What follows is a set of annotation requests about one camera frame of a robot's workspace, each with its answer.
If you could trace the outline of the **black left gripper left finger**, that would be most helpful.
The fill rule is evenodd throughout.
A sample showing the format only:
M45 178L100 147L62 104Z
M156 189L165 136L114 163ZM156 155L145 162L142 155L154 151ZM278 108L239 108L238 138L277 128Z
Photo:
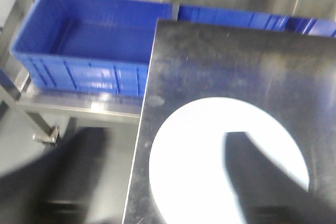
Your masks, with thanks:
M111 146L111 130L83 127L1 176L1 223L118 223L96 198Z

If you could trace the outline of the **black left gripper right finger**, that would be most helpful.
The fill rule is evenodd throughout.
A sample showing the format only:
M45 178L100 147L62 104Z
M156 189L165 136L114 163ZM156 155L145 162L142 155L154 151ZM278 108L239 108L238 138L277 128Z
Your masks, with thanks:
M335 209L273 164L244 132L229 132L225 166L247 223L335 223Z

